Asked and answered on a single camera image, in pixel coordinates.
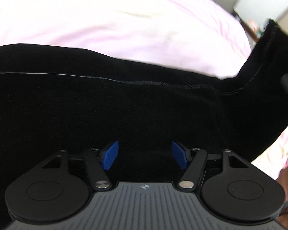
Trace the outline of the black pants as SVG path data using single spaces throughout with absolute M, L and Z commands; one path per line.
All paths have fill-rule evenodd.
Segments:
M 170 181 L 173 141 L 247 161 L 288 126 L 288 35 L 271 21 L 233 78 L 90 50 L 0 46 L 0 228 L 7 186 L 58 150 L 118 141 L 117 179 Z

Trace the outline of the wooden bedside table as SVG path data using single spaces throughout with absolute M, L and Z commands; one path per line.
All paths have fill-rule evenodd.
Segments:
M 243 20 L 240 18 L 240 23 L 246 33 L 251 37 L 254 42 L 258 42 L 260 38 L 263 36 L 265 32 L 265 27 L 261 27 L 256 21 L 253 19 Z

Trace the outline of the pink floral bed quilt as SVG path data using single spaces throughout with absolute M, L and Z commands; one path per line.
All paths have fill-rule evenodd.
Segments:
M 0 0 L 0 46 L 85 49 L 219 80 L 253 51 L 242 34 L 210 0 Z

